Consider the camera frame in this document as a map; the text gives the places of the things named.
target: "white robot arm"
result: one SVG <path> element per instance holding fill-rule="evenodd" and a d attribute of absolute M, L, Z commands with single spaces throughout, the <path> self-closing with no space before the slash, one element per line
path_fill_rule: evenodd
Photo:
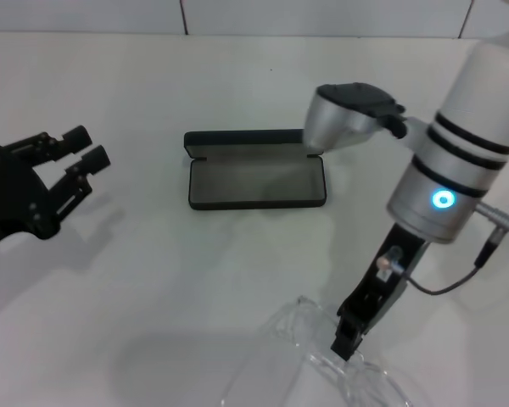
<path fill-rule="evenodd" d="M 346 360 L 407 282 L 432 295 L 447 293 L 474 276 L 509 232 L 509 215 L 481 201 L 509 159 L 509 34 L 474 47 L 430 125 L 404 112 L 374 86 L 325 85 L 316 89 L 305 122 L 304 143 L 322 150 L 364 142 L 383 129 L 399 139 L 416 136 L 414 156 L 387 205 L 395 224 L 339 309 L 333 350 Z M 495 230 L 473 271 L 443 290 L 420 287 L 411 273 L 427 246 L 454 242 L 475 211 Z"/>

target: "black cable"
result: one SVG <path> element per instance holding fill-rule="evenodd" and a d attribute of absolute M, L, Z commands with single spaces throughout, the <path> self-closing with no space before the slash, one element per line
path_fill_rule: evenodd
<path fill-rule="evenodd" d="M 478 271 L 481 270 L 480 267 L 475 267 L 467 276 L 463 277 L 462 279 L 458 280 L 457 282 L 455 282 L 454 284 L 451 284 L 450 286 L 448 286 L 447 288 L 443 288 L 441 290 L 437 290 L 437 291 L 432 291 L 432 290 L 428 290 L 427 288 L 424 288 L 423 286 L 421 286 L 418 282 L 416 282 L 415 280 L 413 280 L 411 278 L 411 276 L 407 276 L 406 277 L 406 280 L 408 282 L 411 283 L 411 285 L 416 288 L 417 290 L 419 291 L 422 291 L 423 293 L 425 294 L 428 294 L 428 295 L 441 295 L 441 294 L 447 294 L 448 292 L 454 290 L 455 288 L 458 288 L 459 286 L 461 286 L 462 284 L 464 284 L 465 282 L 468 282 L 469 280 L 472 279 L 473 276 L 475 276 Z"/>

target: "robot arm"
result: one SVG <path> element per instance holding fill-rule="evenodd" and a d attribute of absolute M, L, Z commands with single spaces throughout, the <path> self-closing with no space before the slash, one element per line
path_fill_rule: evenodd
<path fill-rule="evenodd" d="M 367 84 L 316 89 L 304 143 L 327 150 L 364 142 L 380 130 L 413 135 L 413 158 L 387 210 L 394 219 L 381 248 L 355 291 L 343 302 L 333 350 L 347 360 L 362 338 L 412 282 L 430 243 L 452 243 L 477 211 L 495 223 L 471 278 L 509 232 L 509 215 L 481 199 L 509 159 L 509 35 L 475 46 L 430 125 L 401 116 L 388 93 Z"/>
<path fill-rule="evenodd" d="M 47 189 L 33 167 L 78 153 L 92 144 L 87 130 L 78 126 L 63 140 L 42 133 L 0 146 L 0 241 L 18 231 L 49 239 L 60 230 L 60 222 L 92 192 L 87 175 L 109 165 L 102 146 L 84 154 L 67 168 L 66 174 Z"/>

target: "glowing blue ring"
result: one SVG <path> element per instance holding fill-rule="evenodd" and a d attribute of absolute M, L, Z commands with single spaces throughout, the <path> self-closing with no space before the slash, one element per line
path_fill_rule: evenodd
<path fill-rule="evenodd" d="M 456 196 L 453 192 L 441 189 L 432 195 L 432 204 L 437 209 L 447 209 L 455 204 Z"/>

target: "white table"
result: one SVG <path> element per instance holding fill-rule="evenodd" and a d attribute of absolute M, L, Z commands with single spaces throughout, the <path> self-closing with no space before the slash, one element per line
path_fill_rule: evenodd
<path fill-rule="evenodd" d="M 358 283 L 410 154 L 390 137 L 325 154 L 320 209 L 200 213 L 183 134 L 301 127 L 328 82 L 431 120 L 472 44 L 0 33 L 0 143 L 83 124 L 112 161 L 54 239 L 0 244 L 0 406 L 215 405 L 234 344 L 302 293 L 339 304 Z M 486 200 L 509 210 L 509 165 Z M 490 230 L 474 217 L 417 279 L 469 272 Z M 464 288 L 408 289 L 361 350 L 419 405 L 509 405 L 509 237 Z"/>

